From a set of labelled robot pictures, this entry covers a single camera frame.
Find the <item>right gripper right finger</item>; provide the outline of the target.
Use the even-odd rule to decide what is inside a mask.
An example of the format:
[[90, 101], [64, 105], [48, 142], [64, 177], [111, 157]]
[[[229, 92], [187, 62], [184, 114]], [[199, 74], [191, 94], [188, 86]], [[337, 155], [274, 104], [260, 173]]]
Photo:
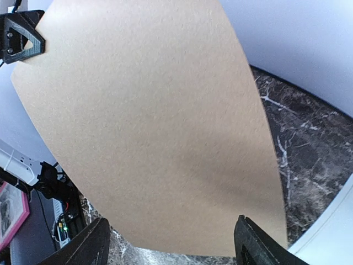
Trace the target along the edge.
[[234, 228], [237, 264], [286, 265], [307, 263], [285, 248], [261, 229], [250, 218], [240, 215]]

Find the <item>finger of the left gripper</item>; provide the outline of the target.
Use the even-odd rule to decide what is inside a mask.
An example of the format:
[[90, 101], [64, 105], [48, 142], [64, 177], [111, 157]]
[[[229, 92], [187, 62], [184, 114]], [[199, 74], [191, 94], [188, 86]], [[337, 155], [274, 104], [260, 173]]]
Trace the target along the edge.
[[45, 39], [36, 31], [43, 10], [30, 10], [1, 15], [1, 60], [11, 64], [41, 55]]

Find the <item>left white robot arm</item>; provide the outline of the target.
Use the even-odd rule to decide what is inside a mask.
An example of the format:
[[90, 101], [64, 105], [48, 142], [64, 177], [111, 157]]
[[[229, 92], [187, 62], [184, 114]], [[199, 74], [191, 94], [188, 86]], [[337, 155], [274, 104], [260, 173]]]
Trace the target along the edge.
[[[45, 12], [28, 10], [1, 14], [1, 61], [11, 64], [41, 55], [45, 51], [45, 39], [36, 26]], [[47, 199], [63, 203], [69, 201], [73, 187], [58, 179], [55, 166], [31, 159], [1, 141], [1, 178], [29, 194], [33, 189]]]

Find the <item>brown cardboard backing board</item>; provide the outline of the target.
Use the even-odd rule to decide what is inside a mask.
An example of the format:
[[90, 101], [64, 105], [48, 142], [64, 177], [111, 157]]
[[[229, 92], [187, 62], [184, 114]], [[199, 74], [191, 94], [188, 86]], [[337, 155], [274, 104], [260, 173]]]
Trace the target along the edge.
[[287, 246], [252, 72], [219, 1], [53, 1], [12, 82], [77, 188], [134, 246], [232, 256], [240, 215]]

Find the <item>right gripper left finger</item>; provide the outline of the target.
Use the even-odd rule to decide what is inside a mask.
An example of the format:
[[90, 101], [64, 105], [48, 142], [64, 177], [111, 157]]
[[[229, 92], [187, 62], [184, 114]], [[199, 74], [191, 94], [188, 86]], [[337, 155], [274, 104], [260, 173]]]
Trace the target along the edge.
[[64, 248], [40, 262], [42, 265], [107, 264], [110, 247], [110, 224], [97, 218]]

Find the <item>white picture frame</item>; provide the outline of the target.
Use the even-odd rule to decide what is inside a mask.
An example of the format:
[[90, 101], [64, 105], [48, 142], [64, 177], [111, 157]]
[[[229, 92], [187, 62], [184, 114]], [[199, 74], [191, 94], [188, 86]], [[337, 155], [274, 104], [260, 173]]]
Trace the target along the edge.
[[288, 249], [308, 264], [352, 264], [352, 176], [317, 221]]

